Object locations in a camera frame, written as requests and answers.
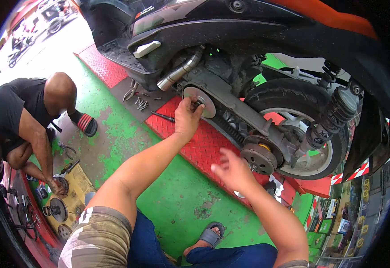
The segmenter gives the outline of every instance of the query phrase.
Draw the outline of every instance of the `exhaust pipe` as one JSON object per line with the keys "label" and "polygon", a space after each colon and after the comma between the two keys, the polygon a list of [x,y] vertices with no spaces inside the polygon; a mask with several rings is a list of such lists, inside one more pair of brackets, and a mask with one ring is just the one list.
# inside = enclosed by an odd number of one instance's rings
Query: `exhaust pipe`
{"label": "exhaust pipe", "polygon": [[198,65],[198,62],[201,60],[204,46],[200,46],[192,57],[183,62],[175,70],[171,71],[169,74],[161,78],[157,85],[162,91],[167,91],[171,86],[182,78],[185,74],[190,72],[195,66]]}

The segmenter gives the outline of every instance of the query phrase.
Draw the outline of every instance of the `white wheel rim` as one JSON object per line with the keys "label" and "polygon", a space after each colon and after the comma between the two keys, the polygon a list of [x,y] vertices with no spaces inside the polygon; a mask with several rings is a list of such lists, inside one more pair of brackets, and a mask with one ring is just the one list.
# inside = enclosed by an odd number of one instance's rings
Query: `white wheel rim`
{"label": "white wheel rim", "polygon": [[[306,132],[308,126],[302,122],[302,119],[307,119],[310,122],[314,121],[314,119],[309,115],[288,108],[269,108],[262,110],[260,114],[265,115],[271,112],[278,113],[284,117],[284,120],[280,123],[281,126],[295,126],[301,129],[303,132]],[[303,157],[298,159],[294,168],[290,167],[290,165],[284,165],[280,168],[280,170],[297,176],[313,176],[319,174],[323,172],[332,161],[332,142],[327,141],[326,147],[320,148],[316,150],[316,152],[317,154],[315,154],[314,151],[307,152]]]}

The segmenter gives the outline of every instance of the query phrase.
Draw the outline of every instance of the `parked motorcycle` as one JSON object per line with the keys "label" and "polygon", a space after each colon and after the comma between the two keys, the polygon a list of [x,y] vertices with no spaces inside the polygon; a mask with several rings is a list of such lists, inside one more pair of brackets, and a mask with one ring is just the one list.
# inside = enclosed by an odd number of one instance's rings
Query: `parked motorcycle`
{"label": "parked motorcycle", "polygon": [[[103,56],[148,91],[197,97],[252,170],[316,180],[346,159],[346,180],[369,158],[373,174],[390,157],[387,53],[355,8],[298,3],[80,0],[79,8]],[[262,64],[267,53],[321,57],[324,72],[275,69]],[[266,83],[253,82],[259,74]]]}
{"label": "parked motorcycle", "polygon": [[48,34],[58,32],[61,27],[76,13],[76,9],[68,1],[53,1],[39,9],[44,19],[48,21]]}
{"label": "parked motorcycle", "polygon": [[10,68],[13,68],[15,66],[16,61],[27,48],[34,45],[36,32],[37,31],[34,31],[32,33],[24,33],[21,39],[18,40],[15,44],[13,44],[13,49],[8,56],[8,65]]}

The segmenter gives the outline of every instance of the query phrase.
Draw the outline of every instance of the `man's left hand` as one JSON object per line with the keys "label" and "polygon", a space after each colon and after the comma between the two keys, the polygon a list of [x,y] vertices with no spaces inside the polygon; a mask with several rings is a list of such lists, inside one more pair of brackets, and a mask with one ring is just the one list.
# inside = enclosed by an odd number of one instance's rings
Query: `man's left hand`
{"label": "man's left hand", "polygon": [[174,133],[181,134],[187,141],[192,139],[198,129],[199,119],[205,107],[204,104],[201,104],[193,111],[196,101],[197,98],[195,97],[184,98],[174,113],[176,116],[176,130]]}

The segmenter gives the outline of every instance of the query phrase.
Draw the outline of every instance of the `man's right hand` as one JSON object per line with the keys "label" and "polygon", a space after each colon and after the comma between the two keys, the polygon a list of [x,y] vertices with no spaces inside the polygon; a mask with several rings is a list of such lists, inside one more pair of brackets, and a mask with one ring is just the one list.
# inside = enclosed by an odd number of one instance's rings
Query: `man's right hand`
{"label": "man's right hand", "polygon": [[59,198],[67,197],[67,193],[64,190],[64,185],[59,181],[53,179],[50,181],[50,183],[48,183],[48,185],[54,195],[58,196]]}
{"label": "man's right hand", "polygon": [[212,164],[211,171],[219,176],[230,189],[246,196],[249,189],[258,184],[247,161],[226,148],[220,148],[220,154],[220,164]]}

